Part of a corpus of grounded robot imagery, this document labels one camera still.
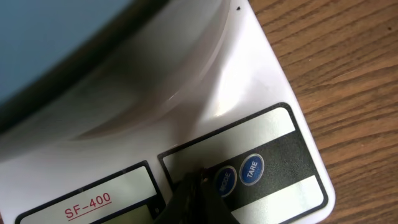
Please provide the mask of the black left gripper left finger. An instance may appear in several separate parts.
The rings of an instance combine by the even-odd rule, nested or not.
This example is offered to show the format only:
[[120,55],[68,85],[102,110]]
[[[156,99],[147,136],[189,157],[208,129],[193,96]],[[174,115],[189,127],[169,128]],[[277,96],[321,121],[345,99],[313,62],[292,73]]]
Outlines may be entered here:
[[199,172],[188,173],[183,178],[169,203],[154,223],[202,223],[201,174]]

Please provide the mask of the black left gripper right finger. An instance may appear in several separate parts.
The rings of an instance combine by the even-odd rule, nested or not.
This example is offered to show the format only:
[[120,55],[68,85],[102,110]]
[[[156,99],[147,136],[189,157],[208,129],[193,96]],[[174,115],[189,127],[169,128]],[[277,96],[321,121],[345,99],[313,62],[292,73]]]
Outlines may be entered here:
[[215,190],[206,169],[200,170],[203,218],[207,224],[239,224]]

